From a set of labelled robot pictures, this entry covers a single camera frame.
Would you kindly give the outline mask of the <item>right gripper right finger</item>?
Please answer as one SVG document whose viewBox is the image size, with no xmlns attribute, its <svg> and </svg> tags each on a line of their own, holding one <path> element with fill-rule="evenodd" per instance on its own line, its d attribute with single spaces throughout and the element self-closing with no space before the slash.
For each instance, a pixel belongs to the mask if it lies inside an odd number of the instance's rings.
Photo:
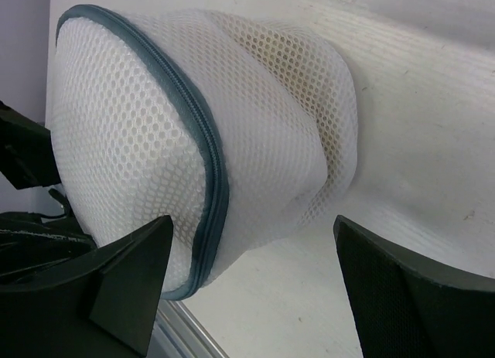
<svg viewBox="0 0 495 358">
<path fill-rule="evenodd" d="M 344 216 L 333 226 L 365 357 L 492 357 L 494 280 L 379 237 Z"/>
</svg>

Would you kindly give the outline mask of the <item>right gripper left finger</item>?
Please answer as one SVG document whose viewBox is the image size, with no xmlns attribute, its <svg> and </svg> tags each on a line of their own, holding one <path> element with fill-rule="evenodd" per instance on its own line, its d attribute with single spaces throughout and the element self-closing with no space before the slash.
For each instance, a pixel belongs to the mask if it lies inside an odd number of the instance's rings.
<svg viewBox="0 0 495 358">
<path fill-rule="evenodd" d="M 1 221 L 3 357 L 144 357 L 173 234 L 160 217 L 97 247 L 86 234 Z"/>
</svg>

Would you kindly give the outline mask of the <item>white mesh laundry bag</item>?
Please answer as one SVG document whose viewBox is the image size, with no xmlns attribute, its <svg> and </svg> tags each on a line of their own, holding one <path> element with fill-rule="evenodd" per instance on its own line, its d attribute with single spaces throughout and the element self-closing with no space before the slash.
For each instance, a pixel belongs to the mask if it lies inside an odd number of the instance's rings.
<svg viewBox="0 0 495 358">
<path fill-rule="evenodd" d="M 52 90 L 56 167 L 96 243 L 172 218 L 164 299 L 315 226 L 357 169 L 350 70 L 286 22 L 75 5 L 57 23 Z"/>
</svg>

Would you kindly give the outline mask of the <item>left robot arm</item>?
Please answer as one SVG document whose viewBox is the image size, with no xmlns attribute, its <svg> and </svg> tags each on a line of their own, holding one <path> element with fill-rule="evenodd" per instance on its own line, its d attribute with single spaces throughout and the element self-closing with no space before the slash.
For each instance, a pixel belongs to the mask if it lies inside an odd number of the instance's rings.
<svg viewBox="0 0 495 358">
<path fill-rule="evenodd" d="M 1 104 L 1 174 L 17 190 L 43 187 L 63 212 L 1 213 L 1 284 L 30 281 L 36 274 L 96 248 L 80 228 L 69 201 L 54 186 L 61 182 L 50 131 Z"/>
</svg>

